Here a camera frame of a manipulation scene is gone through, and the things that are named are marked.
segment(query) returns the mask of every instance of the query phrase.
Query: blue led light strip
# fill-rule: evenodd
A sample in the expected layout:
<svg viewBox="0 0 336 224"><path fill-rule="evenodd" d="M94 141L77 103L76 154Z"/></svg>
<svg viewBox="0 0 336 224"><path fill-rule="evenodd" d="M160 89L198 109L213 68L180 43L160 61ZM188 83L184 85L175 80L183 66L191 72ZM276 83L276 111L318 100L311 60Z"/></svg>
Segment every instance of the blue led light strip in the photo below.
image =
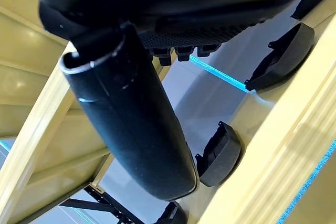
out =
<svg viewBox="0 0 336 224"><path fill-rule="evenodd" d="M285 223L286 219L290 215L290 213L294 210L295 206L297 203L300 201L300 199L303 197L303 195L306 193L308 188L311 186L313 181L316 179L316 177L319 175L320 171L324 167L324 165L327 163L328 159L331 157L331 155L334 153L336 150L336 140L332 143L332 145L329 147L327 153L323 156L319 164L315 167L314 171L312 174L309 176L303 187L300 189L298 194L296 194L295 198L292 200L292 202L289 204L285 212L281 215L279 218L277 224L283 224Z"/></svg>
<svg viewBox="0 0 336 224"><path fill-rule="evenodd" d="M75 211L84 221L86 221L88 224L97 224L95 222L93 222L92 220L90 220L89 217L87 217L82 211L80 211L77 208L72 207L73 211Z"/></svg>
<svg viewBox="0 0 336 224"><path fill-rule="evenodd" d="M228 76L227 74L219 71L218 69L215 69L214 67L208 65L207 63L202 62L201 60L197 59L196 57L194 57L192 55L190 55L190 61L193 64L196 64L197 66L201 67L202 69L204 69L204 70L208 71L209 73L212 73L213 75L222 79L223 81L226 81L227 83L231 84L232 86L235 86L236 88L248 93L248 90L245 89L245 84L241 83L240 81L237 81L236 79Z"/></svg>
<svg viewBox="0 0 336 224"><path fill-rule="evenodd" d="M10 149L10 146L8 144L6 144L5 142L3 141L0 141L0 146L5 149L7 152L9 152L11 149Z"/></svg>

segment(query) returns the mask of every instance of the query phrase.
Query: wooden beam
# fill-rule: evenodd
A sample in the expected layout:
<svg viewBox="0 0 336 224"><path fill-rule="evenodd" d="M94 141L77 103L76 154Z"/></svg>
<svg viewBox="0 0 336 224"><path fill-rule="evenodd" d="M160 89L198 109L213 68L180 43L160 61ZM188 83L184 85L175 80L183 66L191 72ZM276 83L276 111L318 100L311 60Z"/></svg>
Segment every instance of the wooden beam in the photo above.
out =
<svg viewBox="0 0 336 224"><path fill-rule="evenodd" d="M277 222L336 137L335 34L336 16L283 86L240 165L198 223ZM255 95L262 101L278 89ZM258 121L258 115L249 120Z"/></svg>
<svg viewBox="0 0 336 224"><path fill-rule="evenodd" d="M65 50L69 51L74 51L72 44ZM73 101L69 84L56 66L0 170L0 223L7 223L36 162Z"/></svg>

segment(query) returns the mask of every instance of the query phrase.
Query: black cylindrical column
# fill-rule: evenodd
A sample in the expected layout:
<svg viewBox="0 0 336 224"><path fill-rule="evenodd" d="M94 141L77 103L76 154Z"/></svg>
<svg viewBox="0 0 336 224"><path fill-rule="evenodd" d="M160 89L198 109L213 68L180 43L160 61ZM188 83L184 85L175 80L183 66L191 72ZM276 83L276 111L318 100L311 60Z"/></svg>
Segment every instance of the black cylindrical column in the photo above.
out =
<svg viewBox="0 0 336 224"><path fill-rule="evenodd" d="M135 30L115 50L60 66L106 145L150 194L173 200L193 192L198 175L177 117Z"/></svg>

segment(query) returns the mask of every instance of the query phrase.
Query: cyan light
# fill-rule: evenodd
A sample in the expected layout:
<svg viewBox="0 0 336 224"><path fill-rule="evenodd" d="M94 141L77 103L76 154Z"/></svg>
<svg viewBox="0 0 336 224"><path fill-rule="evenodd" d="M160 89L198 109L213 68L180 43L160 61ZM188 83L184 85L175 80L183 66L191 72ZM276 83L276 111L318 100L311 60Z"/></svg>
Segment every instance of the cyan light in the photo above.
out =
<svg viewBox="0 0 336 224"><path fill-rule="evenodd" d="M10 149L10 146L8 144L6 144L4 141L0 141L0 146L5 149L7 152L9 152L11 149Z"/></svg>
<svg viewBox="0 0 336 224"><path fill-rule="evenodd" d="M80 211L77 208L72 207L73 211L75 211L84 221L86 221L88 224L97 224L89 219L82 211Z"/></svg>
<svg viewBox="0 0 336 224"><path fill-rule="evenodd" d="M245 84L241 83L240 81L237 81L236 79L228 76L227 74L219 71L218 69L215 69L214 67L208 65L205 62L202 62L201 60L197 59L196 57L190 55L190 61L193 64L196 64L197 66L201 67L202 69L208 71L209 73L212 73L213 75L217 76L218 78L222 79L223 81L226 81L227 83L231 84L232 86L235 86L236 88L244 91L245 93L248 93L248 90L245 89Z"/></svg>
<svg viewBox="0 0 336 224"><path fill-rule="evenodd" d="M331 157L331 155L334 153L335 150L336 150L336 140L334 140L334 142L332 143L332 145L329 147L327 153L323 156L323 158L321 159L321 161L319 162L319 164L315 167L314 171L309 176L308 180L305 182L305 184L300 189L300 191L298 192L298 194L295 196L295 198L289 204L289 206L287 207L287 209L285 210L285 212L283 212L283 214L279 218L277 224L283 224L283 223L285 223L285 221L288 218L288 216L295 209L295 206L298 204L298 202L303 197L303 195L306 193L306 191L311 186L311 184L313 183L313 181L319 175L320 171L325 166L325 164L327 163L328 159Z"/></svg>

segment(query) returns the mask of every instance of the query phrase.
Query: black metal bracket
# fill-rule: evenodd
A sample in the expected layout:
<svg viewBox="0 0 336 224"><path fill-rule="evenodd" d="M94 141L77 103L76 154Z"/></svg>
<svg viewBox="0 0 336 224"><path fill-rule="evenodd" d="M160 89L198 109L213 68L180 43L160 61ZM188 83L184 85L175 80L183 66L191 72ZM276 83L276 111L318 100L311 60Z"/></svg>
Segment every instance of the black metal bracket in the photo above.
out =
<svg viewBox="0 0 336 224"><path fill-rule="evenodd" d="M97 202L68 199L60 206L74 207L80 209L89 209L103 212L110 212L119 219L118 224L144 224L137 216L128 211L126 207L121 205L107 192L99 192L92 186L84 188L84 190ZM187 217L183 209L176 202L170 202L166 207L162 216L155 224L186 224Z"/></svg>

